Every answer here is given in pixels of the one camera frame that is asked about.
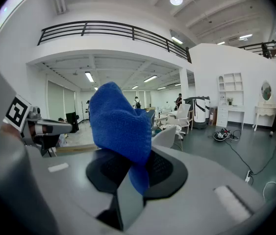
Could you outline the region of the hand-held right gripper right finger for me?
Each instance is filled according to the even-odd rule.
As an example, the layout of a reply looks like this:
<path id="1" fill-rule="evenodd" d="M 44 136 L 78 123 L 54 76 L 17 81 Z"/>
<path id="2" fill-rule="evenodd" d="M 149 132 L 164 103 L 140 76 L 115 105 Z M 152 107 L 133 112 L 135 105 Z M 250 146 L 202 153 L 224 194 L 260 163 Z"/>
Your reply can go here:
<path id="1" fill-rule="evenodd" d="M 267 218 L 260 194 L 212 160 L 159 145 L 183 162 L 185 184 L 173 196 L 147 201 L 125 235 L 247 235 Z"/>

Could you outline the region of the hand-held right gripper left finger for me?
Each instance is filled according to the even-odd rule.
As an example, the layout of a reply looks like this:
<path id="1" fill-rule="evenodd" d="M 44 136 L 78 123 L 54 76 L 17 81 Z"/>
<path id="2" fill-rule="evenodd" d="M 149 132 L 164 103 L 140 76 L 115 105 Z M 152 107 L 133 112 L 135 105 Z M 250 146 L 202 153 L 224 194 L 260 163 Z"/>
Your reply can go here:
<path id="1" fill-rule="evenodd" d="M 34 179 L 56 223 L 56 235 L 122 235 L 131 226 L 131 181 L 110 177 L 125 158 L 99 149 L 43 158 L 37 148 L 27 153 Z"/>

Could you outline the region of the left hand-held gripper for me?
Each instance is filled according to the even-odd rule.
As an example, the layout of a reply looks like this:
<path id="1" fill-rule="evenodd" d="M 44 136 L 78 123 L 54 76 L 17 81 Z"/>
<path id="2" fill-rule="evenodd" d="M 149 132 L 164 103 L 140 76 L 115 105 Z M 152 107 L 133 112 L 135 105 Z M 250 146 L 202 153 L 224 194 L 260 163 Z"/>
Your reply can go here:
<path id="1" fill-rule="evenodd" d="M 20 95 L 16 95 L 5 115 L 5 120 L 20 132 L 26 146 L 36 147 L 41 155 L 51 156 L 58 144 L 59 134 L 70 133 L 73 126 L 69 123 L 43 119 L 38 106 L 32 106 Z"/>

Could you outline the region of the blue object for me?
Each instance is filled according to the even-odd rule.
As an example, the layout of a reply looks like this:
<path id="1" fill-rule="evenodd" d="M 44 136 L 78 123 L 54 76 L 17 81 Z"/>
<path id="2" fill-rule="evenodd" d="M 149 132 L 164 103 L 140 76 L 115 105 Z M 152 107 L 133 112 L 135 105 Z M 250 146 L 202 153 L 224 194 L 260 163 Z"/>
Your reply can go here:
<path id="1" fill-rule="evenodd" d="M 90 99 L 89 110 L 95 145 L 130 160 L 133 168 L 129 178 L 144 194 L 149 187 L 145 166 L 151 154 L 151 120 L 146 111 L 134 109 L 114 82 L 99 87 Z"/>

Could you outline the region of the person's left forearm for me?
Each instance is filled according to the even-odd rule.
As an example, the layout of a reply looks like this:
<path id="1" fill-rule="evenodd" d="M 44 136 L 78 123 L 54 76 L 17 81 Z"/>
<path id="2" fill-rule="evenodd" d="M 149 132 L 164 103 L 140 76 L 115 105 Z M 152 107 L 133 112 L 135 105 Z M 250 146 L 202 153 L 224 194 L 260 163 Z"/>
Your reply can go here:
<path id="1" fill-rule="evenodd" d="M 21 133 L 12 125 L 8 123 L 3 123 L 0 130 L 6 134 L 12 135 L 14 137 L 17 137 L 18 139 L 21 139 Z"/>

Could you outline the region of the black box speaker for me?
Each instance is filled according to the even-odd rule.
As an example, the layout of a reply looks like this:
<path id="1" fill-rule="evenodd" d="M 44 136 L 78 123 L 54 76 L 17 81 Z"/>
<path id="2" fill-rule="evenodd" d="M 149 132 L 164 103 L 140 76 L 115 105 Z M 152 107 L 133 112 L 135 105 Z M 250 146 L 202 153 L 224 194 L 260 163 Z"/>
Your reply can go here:
<path id="1" fill-rule="evenodd" d="M 78 119 L 79 119 L 79 116 L 76 114 L 76 112 L 66 114 L 67 123 L 72 125 L 71 133 L 76 133 L 79 130 L 78 122 L 77 122 Z"/>

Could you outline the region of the white roller blind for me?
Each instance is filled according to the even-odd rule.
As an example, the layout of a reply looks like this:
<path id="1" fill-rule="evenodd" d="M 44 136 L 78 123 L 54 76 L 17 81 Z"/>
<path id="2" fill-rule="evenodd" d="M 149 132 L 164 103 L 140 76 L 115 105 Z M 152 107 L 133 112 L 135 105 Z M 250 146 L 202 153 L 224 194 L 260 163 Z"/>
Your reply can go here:
<path id="1" fill-rule="evenodd" d="M 75 92 L 70 89 L 48 81 L 47 99 L 50 119 L 65 120 L 66 114 L 75 112 Z"/>

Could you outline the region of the wooden step edge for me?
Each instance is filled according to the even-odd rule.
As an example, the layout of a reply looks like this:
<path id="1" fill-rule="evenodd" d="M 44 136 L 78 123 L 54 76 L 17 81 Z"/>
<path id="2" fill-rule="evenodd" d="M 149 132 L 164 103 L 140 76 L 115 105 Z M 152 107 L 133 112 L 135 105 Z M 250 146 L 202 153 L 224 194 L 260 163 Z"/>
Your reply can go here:
<path id="1" fill-rule="evenodd" d="M 56 153 L 71 153 L 71 152 L 89 152 L 95 151 L 98 147 L 95 144 L 77 145 L 77 146 L 65 146 L 56 148 Z"/>

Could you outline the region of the white shell chair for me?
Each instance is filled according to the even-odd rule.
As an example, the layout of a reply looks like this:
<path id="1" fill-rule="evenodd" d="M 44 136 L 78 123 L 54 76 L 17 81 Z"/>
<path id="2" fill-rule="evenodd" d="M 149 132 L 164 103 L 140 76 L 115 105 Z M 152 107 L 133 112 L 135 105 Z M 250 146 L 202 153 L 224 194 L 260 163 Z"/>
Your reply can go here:
<path id="1" fill-rule="evenodd" d="M 181 142 L 181 145 L 177 145 L 181 151 L 183 151 L 182 147 L 182 136 L 181 136 L 181 126 L 173 125 L 173 124 L 166 124 L 162 126 L 163 129 L 161 132 L 156 134 L 152 140 L 152 146 L 162 146 L 165 148 L 172 148 L 175 143 L 175 136 L 178 136 Z"/>

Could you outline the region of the black bag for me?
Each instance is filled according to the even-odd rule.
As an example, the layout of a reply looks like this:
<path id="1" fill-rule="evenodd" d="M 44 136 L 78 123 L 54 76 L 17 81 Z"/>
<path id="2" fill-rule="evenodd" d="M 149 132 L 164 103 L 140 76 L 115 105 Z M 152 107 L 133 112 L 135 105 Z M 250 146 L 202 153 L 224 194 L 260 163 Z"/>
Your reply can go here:
<path id="1" fill-rule="evenodd" d="M 222 128 L 219 131 L 216 131 L 213 135 L 213 139 L 216 141 L 225 141 L 231 137 L 231 132 L 226 128 Z"/>

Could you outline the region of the white black service robot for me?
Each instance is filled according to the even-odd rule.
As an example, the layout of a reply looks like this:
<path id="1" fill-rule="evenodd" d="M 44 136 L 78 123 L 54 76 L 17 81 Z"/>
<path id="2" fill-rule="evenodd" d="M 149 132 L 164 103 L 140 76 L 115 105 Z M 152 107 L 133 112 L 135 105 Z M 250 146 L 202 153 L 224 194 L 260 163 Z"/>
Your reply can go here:
<path id="1" fill-rule="evenodd" d="M 190 110 L 193 111 L 193 128 L 205 129 L 205 98 L 203 96 L 189 97 L 184 99 L 186 104 L 190 104 Z"/>
<path id="2" fill-rule="evenodd" d="M 210 97 L 205 96 L 205 120 L 209 121 L 210 118 Z"/>

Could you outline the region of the white mesh office chair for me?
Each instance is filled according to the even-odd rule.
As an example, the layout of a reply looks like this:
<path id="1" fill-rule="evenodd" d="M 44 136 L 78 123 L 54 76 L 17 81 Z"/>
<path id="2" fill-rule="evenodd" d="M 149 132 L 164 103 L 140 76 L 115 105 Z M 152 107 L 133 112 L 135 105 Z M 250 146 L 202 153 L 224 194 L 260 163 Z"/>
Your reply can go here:
<path id="1" fill-rule="evenodd" d="M 190 104 L 180 104 L 177 111 L 167 113 L 166 124 L 177 126 L 177 135 L 181 141 L 189 133 L 189 127 L 192 129 L 192 119 L 190 118 L 192 111 L 190 107 Z"/>

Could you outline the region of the white bookshelf desk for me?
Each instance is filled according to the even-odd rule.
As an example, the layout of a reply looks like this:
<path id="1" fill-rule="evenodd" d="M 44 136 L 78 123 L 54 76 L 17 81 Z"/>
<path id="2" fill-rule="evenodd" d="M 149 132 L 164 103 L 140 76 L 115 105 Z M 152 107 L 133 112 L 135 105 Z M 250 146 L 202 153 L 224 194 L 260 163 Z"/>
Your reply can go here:
<path id="1" fill-rule="evenodd" d="M 244 87 L 240 72 L 226 73 L 218 76 L 218 112 L 217 123 L 219 127 L 226 128 L 229 122 L 240 124 L 244 127 Z M 227 98 L 232 97 L 232 105 L 228 104 Z"/>

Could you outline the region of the black balcony railing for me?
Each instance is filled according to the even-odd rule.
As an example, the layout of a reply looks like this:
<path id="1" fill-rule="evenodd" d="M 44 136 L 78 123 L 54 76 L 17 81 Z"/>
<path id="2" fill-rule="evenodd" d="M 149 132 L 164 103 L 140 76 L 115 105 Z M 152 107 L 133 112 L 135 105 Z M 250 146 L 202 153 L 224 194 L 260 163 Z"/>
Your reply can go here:
<path id="1" fill-rule="evenodd" d="M 276 59 L 276 41 L 246 45 L 239 48 L 255 53 L 267 59 Z"/>
<path id="2" fill-rule="evenodd" d="M 114 21 L 73 21 L 52 25 L 41 30 L 37 45 L 67 36 L 83 37 L 89 35 L 119 36 L 148 43 L 187 60 L 189 63 L 192 62 L 188 47 L 183 48 L 180 44 L 144 28 Z"/>

